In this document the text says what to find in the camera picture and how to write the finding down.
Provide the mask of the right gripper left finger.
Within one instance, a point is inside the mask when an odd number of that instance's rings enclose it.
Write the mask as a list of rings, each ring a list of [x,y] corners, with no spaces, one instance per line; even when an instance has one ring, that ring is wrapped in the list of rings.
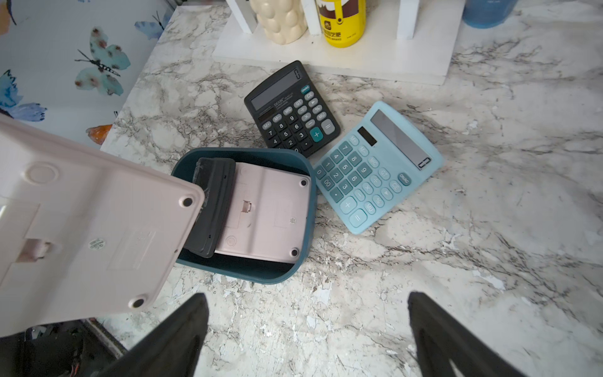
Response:
[[[193,376],[207,336],[206,295],[194,294],[101,376]]]

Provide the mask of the light blue calculator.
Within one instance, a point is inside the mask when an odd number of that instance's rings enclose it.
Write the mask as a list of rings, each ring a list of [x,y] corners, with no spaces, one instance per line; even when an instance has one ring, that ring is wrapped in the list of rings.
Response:
[[[377,101],[314,169],[326,201],[359,235],[443,165],[443,156],[417,127]]]

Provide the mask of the pink calculator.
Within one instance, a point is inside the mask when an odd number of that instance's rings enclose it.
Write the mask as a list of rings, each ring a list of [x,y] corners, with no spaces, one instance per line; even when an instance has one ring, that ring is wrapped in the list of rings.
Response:
[[[311,188],[307,175],[237,163],[229,213],[215,252],[268,262],[297,262]]]
[[[1,118],[1,334],[148,308],[201,206],[193,183]]]

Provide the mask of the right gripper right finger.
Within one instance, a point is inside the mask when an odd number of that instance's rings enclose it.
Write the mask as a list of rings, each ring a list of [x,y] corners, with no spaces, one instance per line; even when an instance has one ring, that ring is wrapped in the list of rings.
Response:
[[[423,376],[522,376],[423,292],[408,297],[411,330]]]

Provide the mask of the dark teal storage tray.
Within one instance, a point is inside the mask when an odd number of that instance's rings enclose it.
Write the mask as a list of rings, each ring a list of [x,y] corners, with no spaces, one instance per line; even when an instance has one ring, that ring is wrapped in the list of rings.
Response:
[[[290,278],[309,256],[317,213],[317,178],[311,163],[298,152],[288,149],[197,148],[187,152],[175,164],[171,175],[181,180],[193,180],[196,163],[201,158],[229,158],[238,163],[252,163],[263,167],[309,175],[312,179],[309,194],[309,213],[305,235],[297,262],[287,264],[235,256],[217,255],[209,259],[182,249],[177,263],[210,273],[230,276],[258,284],[279,284]]]

